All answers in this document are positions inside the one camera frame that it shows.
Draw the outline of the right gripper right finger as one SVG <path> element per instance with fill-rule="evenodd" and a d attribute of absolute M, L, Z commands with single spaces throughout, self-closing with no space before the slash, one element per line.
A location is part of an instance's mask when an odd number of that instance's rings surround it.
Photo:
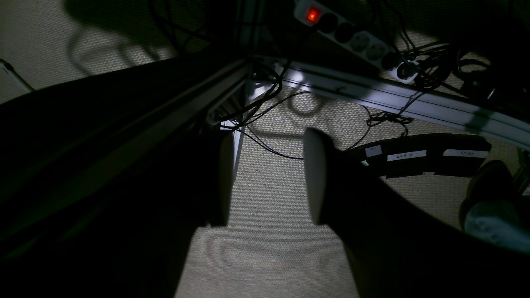
<path fill-rule="evenodd" d="M 305 130 L 304 168 L 311 217 L 343 242 L 361 298 L 528 298 L 528 254 L 432 217 L 320 130 Z"/>

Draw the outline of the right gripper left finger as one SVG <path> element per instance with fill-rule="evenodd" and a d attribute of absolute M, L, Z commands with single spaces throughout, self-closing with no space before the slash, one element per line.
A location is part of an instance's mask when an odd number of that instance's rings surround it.
<path fill-rule="evenodd" d="M 150 168 L 141 228 L 124 249 L 125 297 L 175 296 L 197 230 L 228 223 L 233 175 L 233 133 L 218 128 L 177 141 Z"/>

